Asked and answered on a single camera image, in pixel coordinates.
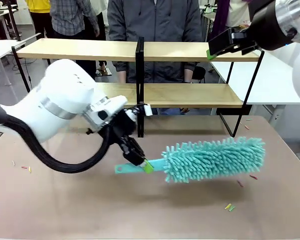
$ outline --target black chair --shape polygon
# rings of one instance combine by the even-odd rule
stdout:
[[[196,66],[193,71],[192,79],[199,80],[200,83],[203,80],[203,82],[205,83],[205,73],[206,73],[206,70],[204,67]]]

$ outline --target wooden shelf board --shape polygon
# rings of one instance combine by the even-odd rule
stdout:
[[[135,62],[136,42],[42,38],[17,51],[21,58]]]
[[[136,105],[136,85],[132,83],[108,83],[108,82],[98,82],[97,88],[103,91],[108,98],[123,95],[128,99],[125,107],[131,107]]]
[[[240,108],[228,84],[146,83],[144,102],[154,108]]]
[[[144,60],[147,62],[209,62],[206,51],[209,44],[206,42],[145,42]],[[242,55],[241,52],[227,53],[213,59],[214,62],[257,62],[259,56],[251,52]]]

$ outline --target black pants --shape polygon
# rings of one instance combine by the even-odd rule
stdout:
[[[44,31],[46,33],[47,38],[52,38],[54,31],[52,28],[52,18],[50,13],[36,13],[30,12],[31,18],[34,24],[35,33],[41,33],[36,37],[36,39],[40,39],[44,37]]]
[[[56,31],[54,31],[54,38],[55,39],[78,39],[78,40],[88,40],[85,31],[81,31],[76,35],[73,36],[66,36],[66,35],[62,35],[57,33]],[[95,61],[89,61],[89,60],[76,60],[76,63],[82,67],[94,80],[95,78],[95,72],[96,72],[96,65],[95,65]]]
[[[93,26],[86,16],[84,16],[85,34],[87,35],[88,40],[105,41],[106,37],[105,37],[105,25],[104,25],[104,20],[103,20],[103,14],[100,13],[99,15],[97,15],[97,19],[98,19],[98,24],[99,24],[99,28],[100,28],[100,35],[98,37],[95,36]],[[103,64],[107,65],[107,62],[99,61],[100,67],[103,66]]]

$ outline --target gray jacket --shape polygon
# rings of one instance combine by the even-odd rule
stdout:
[[[201,42],[198,0],[109,0],[111,41]],[[114,62],[118,72],[127,71],[127,82],[135,83],[135,63]],[[184,69],[194,70],[193,62],[146,62],[144,82],[181,83]]]

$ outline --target brown tabletop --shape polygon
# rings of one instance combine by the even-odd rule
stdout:
[[[237,117],[226,118],[234,127]],[[57,173],[36,159],[19,137],[4,134],[0,238],[300,238],[300,161],[265,119],[245,119],[237,136],[266,143],[258,180],[243,174],[169,184],[161,172],[116,175],[114,166],[126,162],[116,145],[86,172]],[[81,162],[100,144],[97,134],[84,134],[86,126],[76,119],[44,146],[60,161]],[[149,159],[159,158],[166,145],[228,137],[217,116],[155,116],[145,128],[145,138],[137,141]],[[32,173],[21,166],[31,166]],[[224,210],[229,203],[236,206],[232,212]]]

